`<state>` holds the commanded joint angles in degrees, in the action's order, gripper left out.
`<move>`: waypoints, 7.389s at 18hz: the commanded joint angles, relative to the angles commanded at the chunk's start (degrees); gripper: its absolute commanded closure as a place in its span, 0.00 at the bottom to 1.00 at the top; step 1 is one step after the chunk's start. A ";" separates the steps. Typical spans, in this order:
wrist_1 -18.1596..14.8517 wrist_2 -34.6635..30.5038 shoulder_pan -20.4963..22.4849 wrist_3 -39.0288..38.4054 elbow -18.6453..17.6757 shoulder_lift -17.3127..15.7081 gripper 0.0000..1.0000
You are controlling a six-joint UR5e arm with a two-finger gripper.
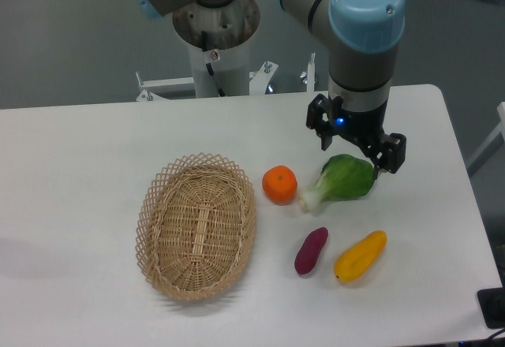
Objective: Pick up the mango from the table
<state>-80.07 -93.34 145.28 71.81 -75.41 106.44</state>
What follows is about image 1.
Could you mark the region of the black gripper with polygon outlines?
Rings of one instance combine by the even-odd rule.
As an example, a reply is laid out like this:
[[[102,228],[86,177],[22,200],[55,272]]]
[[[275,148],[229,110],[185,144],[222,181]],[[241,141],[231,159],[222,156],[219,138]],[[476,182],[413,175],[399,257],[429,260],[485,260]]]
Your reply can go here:
[[[406,137],[383,130],[386,109],[387,101],[365,112],[346,110],[340,97],[329,99],[318,94],[308,105],[306,126],[320,138],[323,151],[334,136],[339,136],[364,154],[371,154],[373,178],[377,180],[382,173],[396,174],[406,159]]]

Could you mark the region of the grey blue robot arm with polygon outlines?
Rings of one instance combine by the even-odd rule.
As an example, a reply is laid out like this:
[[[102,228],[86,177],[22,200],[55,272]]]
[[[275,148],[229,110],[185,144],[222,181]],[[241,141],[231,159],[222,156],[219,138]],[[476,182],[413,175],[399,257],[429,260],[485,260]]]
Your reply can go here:
[[[405,27],[405,0],[275,0],[329,53],[328,93],[309,104],[308,128],[327,149],[334,136],[359,147],[376,173],[395,173],[406,138],[383,120]],[[151,17],[171,16],[193,54],[197,96],[247,95],[249,61],[239,58],[260,24],[255,0],[137,0]]]

